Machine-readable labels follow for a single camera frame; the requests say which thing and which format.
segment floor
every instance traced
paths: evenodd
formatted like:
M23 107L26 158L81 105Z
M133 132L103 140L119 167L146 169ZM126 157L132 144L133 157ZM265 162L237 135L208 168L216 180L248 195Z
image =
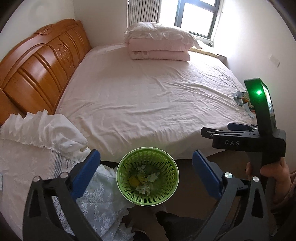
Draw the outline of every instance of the floor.
M224 172L231 172L235 177L247 178L245 167L248 157L245 152L224 151L208 157L217 163ZM180 181L175 194L165 202L169 213L181 217L206 219L214 207L215 200L208 196L199 177L194 173L191 160L177 160ZM133 220L133 227L144 230L151 241L168 241L165 231L158 224L149 207L129 209L130 213L124 222Z

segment green basket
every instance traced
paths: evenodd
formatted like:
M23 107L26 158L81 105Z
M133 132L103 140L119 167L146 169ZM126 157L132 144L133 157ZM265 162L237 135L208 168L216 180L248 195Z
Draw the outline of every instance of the green basket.
M151 165L159 171L160 188L150 195L142 195L129 184L130 173L142 165ZM141 147L126 154L120 161L116 181L122 195L140 206L155 206L168 200L179 183L179 170L174 159L158 148Z

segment carved headboard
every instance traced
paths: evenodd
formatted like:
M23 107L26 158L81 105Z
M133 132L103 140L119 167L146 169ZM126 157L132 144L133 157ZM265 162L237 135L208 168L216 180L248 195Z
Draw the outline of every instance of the carved headboard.
M80 21L37 30L0 62L0 125L10 114L54 114L73 72L91 47Z

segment white wall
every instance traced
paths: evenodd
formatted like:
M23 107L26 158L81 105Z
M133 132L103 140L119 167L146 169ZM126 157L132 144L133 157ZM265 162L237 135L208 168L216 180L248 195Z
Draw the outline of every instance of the white wall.
M25 0L0 33L0 60L37 29L65 18L74 18L73 0Z
M124 42L128 0L74 0L75 18L81 20L92 47Z
M296 42L287 25L267 0L224 0L214 43L239 81L259 77L268 86L277 127L287 133L286 159L295 169Z

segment pillow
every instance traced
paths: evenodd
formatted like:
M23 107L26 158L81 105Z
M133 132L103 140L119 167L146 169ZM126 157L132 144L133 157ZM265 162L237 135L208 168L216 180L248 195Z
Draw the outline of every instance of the pillow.
M152 51L131 51L131 58L135 59L168 59L168 60L181 60L190 61L188 51L167 51L167 50L152 50Z
M130 51L151 51L151 50L168 50L168 51L188 51L192 47L191 44L184 44L180 40L162 40L134 39L129 40Z
M0 128L0 139L14 140L26 145L46 147L63 156L80 160L88 141L79 130L62 114L48 115L38 111L27 113L25 118L11 114Z
M160 23L140 22L128 27L124 39L129 43L130 39L180 40L185 45L195 46L200 49L196 39L187 31L179 27L168 27Z

